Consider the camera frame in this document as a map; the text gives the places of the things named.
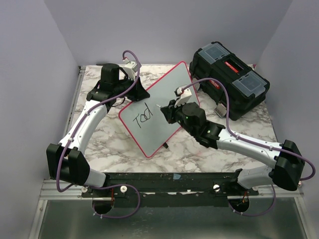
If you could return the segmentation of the pink-framed whiteboard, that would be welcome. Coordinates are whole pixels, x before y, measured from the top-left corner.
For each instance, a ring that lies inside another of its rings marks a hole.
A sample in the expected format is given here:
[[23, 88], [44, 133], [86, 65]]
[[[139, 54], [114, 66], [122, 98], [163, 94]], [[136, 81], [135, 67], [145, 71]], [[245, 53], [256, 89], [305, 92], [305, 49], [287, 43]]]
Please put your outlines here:
[[120, 110], [119, 119], [145, 157], [152, 157], [180, 128], [177, 123], [167, 123], [156, 104], [167, 106], [176, 99], [174, 91], [190, 83], [187, 64], [181, 61], [147, 88], [149, 98]]

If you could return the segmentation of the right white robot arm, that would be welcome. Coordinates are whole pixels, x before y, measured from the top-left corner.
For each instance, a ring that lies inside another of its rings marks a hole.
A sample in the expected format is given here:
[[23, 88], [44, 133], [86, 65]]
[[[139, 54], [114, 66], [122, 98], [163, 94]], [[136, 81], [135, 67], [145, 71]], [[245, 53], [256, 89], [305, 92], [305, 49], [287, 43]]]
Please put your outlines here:
[[229, 183], [233, 194], [241, 195], [247, 189], [271, 184], [288, 191], [297, 190], [305, 163], [293, 141], [263, 143], [251, 137], [243, 140], [224, 125], [207, 120], [205, 110], [196, 103], [177, 107], [171, 100], [160, 111], [168, 123], [178, 123], [200, 145], [232, 151], [263, 163], [261, 167], [236, 170], [235, 178]]

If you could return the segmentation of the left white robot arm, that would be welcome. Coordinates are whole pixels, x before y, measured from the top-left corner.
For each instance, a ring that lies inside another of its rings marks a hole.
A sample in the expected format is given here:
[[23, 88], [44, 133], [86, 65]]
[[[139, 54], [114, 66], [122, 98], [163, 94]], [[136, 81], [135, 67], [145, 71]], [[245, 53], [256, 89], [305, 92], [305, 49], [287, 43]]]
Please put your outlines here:
[[92, 169], [84, 153], [96, 127], [118, 98], [138, 102], [150, 97], [141, 84], [140, 67], [135, 61], [127, 61], [124, 66], [114, 63], [102, 66], [101, 78], [87, 94], [79, 118], [58, 144], [50, 144], [46, 150], [52, 179], [91, 186], [100, 197], [110, 193], [111, 185], [106, 181], [106, 174]]

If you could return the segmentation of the black red toolbox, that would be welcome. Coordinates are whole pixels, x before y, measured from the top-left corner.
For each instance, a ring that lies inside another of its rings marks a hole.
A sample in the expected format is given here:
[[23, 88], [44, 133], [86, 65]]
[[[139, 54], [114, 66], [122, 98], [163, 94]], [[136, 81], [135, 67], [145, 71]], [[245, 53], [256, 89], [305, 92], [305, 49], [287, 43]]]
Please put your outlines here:
[[225, 87], [230, 103], [229, 118], [233, 121], [264, 101], [270, 88], [268, 80], [218, 41], [195, 52], [189, 71], [192, 78], [213, 78]]

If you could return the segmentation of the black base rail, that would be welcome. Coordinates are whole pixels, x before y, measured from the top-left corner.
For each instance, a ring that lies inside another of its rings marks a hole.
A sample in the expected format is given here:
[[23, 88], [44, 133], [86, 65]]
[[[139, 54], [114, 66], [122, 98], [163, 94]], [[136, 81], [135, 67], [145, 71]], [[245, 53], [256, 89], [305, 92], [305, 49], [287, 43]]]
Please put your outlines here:
[[107, 173], [106, 187], [83, 193], [99, 212], [111, 208], [226, 207], [227, 198], [257, 196], [235, 182], [233, 173]]

